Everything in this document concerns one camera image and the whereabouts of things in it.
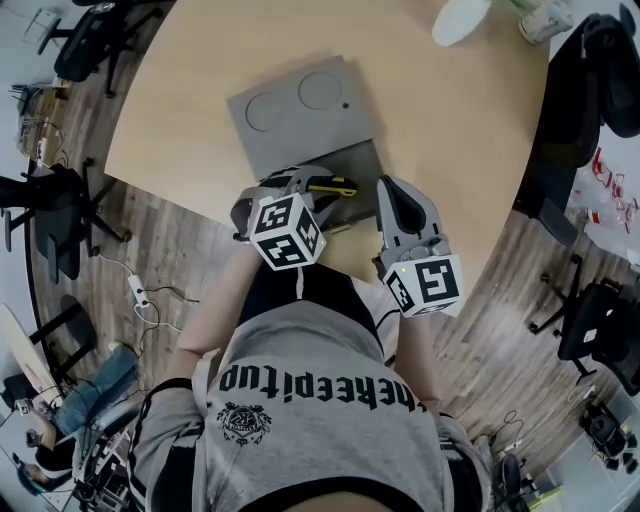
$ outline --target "wooden floor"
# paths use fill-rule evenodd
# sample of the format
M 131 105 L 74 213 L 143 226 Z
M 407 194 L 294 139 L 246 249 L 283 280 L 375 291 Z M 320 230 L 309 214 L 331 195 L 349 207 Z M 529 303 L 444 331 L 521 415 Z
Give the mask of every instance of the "wooden floor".
M 140 48 L 148 45 L 154 29 L 140 38 Z M 143 51 L 123 58 L 116 98 L 107 100 L 102 94 L 102 72 L 76 85 L 71 93 L 63 126 L 64 148 L 77 168 L 85 156 L 96 159 L 93 187 L 102 180 L 118 113 L 142 55 Z M 171 285 L 189 297 L 200 298 L 233 250 L 229 228 L 133 187 L 119 184 L 104 205 L 103 216 L 114 227 L 133 233 L 127 245 L 101 242 L 104 255 L 125 262 L 147 288 Z M 626 261 L 599 250 L 586 237 L 581 237 L 573 250 L 585 257 L 583 285 L 604 276 L 622 283 L 633 281 Z M 446 383 L 444 409 L 456 416 L 472 436 L 495 431 L 505 414 L 516 410 L 525 421 L 519 454 L 528 459 L 527 468 L 534 474 L 548 466 L 579 433 L 576 418 L 580 406 L 568 402 L 577 379 L 575 368 L 558 360 L 558 340 L 550 332 L 534 337 L 527 330 L 531 320 L 548 316 L 559 305 L 540 283 L 540 273 L 549 271 L 568 286 L 573 272 L 571 253 L 540 224 L 512 212 L 462 314 L 457 319 L 434 315 L 429 334 L 435 339 Z M 99 349 L 76 367 L 78 376 L 89 374 L 106 357 L 108 342 L 118 340 L 137 346 L 146 325 L 134 314 L 125 269 L 101 258 L 88 259 L 83 251 L 79 279 L 72 282 L 62 276 L 60 284 L 54 286 L 47 277 L 45 259 L 35 253 L 32 261 L 42 320 L 56 315 L 60 297 L 70 293 L 84 305 L 96 325 Z M 393 307 L 383 289 L 357 285 L 374 319 Z M 195 307 L 168 290 L 150 295 L 161 311 L 162 321 L 177 326 L 184 325 Z M 143 310 L 143 314 L 155 321 L 153 308 Z M 390 353 L 396 329 L 395 316 L 381 329 Z M 140 389 L 157 383 L 176 337 L 168 327 L 148 333 L 140 358 Z M 64 329 L 54 333 L 51 341 L 58 353 L 73 349 Z M 586 365 L 599 367 L 591 361 Z M 606 396 L 618 384 L 603 368 L 597 386 L 599 394 Z M 504 429 L 498 446 L 510 443 L 515 430 Z

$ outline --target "black shorts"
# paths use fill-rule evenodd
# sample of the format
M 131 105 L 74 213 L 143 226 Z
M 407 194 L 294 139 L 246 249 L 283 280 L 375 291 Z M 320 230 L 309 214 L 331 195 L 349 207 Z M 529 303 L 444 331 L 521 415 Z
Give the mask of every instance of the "black shorts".
M 359 323 L 373 335 L 382 350 L 371 313 L 360 299 L 349 276 L 319 264 L 302 267 L 302 272 L 304 274 L 302 300 L 315 302 Z M 249 289 L 238 325 L 298 300 L 297 282 L 297 269 L 276 272 L 271 270 L 267 263 L 263 263 Z

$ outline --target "wooden table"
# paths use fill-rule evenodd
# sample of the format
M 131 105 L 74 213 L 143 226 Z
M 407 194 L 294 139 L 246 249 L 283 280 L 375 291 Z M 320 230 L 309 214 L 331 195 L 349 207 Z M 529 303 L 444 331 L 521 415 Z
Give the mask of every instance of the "wooden table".
M 11 347 L 11 352 L 13 352 L 20 369 L 27 376 L 30 373 L 35 375 L 42 384 L 42 389 L 36 389 L 36 392 L 46 390 L 40 397 L 48 404 L 60 405 L 62 403 L 60 389 L 58 389 L 49 367 L 6 304 L 0 304 L 0 331 Z
M 443 0 L 180 0 L 128 93 L 106 172 L 206 217 L 253 177 L 226 99 L 343 55 L 365 84 L 385 172 L 432 199 L 471 292 L 524 172 L 549 50 L 493 9 L 467 40 L 436 45 Z M 321 261 L 378 283 L 374 219 L 331 236 Z

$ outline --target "black office chair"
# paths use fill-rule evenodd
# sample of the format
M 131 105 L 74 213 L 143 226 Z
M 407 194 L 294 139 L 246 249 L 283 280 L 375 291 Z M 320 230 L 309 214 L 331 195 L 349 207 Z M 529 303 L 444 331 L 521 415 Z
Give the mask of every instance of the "black office chair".
M 49 264 L 49 276 L 55 283 L 62 271 L 69 279 L 77 279 L 80 273 L 80 244 L 86 243 L 89 257 L 100 254 L 93 244 L 92 226 L 96 226 L 118 243 L 131 240 L 131 233 L 116 233 L 98 216 L 100 203 L 111 191 L 116 180 L 109 179 L 94 196 L 90 196 L 88 168 L 93 160 L 82 164 L 82 177 L 73 169 L 60 164 L 46 176 L 26 176 L 25 182 L 8 178 L 0 180 L 0 205 L 3 208 L 28 207 L 22 215 L 13 219 L 11 212 L 3 211 L 5 219 L 5 244 L 11 251 L 11 233 L 18 226 L 35 218 L 35 239 L 38 252 Z
M 587 371 L 580 362 L 591 356 L 607 366 L 625 391 L 634 396 L 640 392 L 640 312 L 633 302 L 620 296 L 622 287 L 609 279 L 590 283 L 579 291 L 582 258 L 573 255 L 571 262 L 576 272 L 566 296 L 551 284 L 549 274 L 540 276 L 563 304 L 540 326 L 529 324 L 529 331 L 538 335 L 564 317 L 562 329 L 554 330 L 553 335 L 561 338 L 558 358 L 572 361 L 580 372 L 576 385 L 596 373 Z
M 66 38 L 54 70 L 60 78 L 72 82 L 83 82 L 108 58 L 105 94 L 107 98 L 112 98 L 115 94 L 112 89 L 113 77 L 120 54 L 125 50 L 133 50 L 130 44 L 132 37 L 151 18 L 162 17 L 163 12 L 153 9 L 131 25 L 127 25 L 126 17 L 136 5 L 157 2 L 158 0 L 73 0 L 76 5 L 93 7 L 80 18 L 73 29 L 59 29 L 60 20 L 54 21 L 42 40 L 38 55 L 42 54 L 51 39 Z
M 620 137 L 640 133 L 635 23 L 623 5 L 620 18 L 587 17 L 549 63 L 538 129 L 513 205 L 566 246 L 578 230 L 564 211 L 577 169 L 596 152 L 601 124 Z

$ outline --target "jeans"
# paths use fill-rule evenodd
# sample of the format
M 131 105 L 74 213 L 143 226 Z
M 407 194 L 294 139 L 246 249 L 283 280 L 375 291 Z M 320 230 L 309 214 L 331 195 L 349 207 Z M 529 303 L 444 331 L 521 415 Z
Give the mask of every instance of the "jeans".
M 65 437 L 88 426 L 136 381 L 137 363 L 133 350 L 118 346 L 95 374 L 71 390 L 52 423 Z

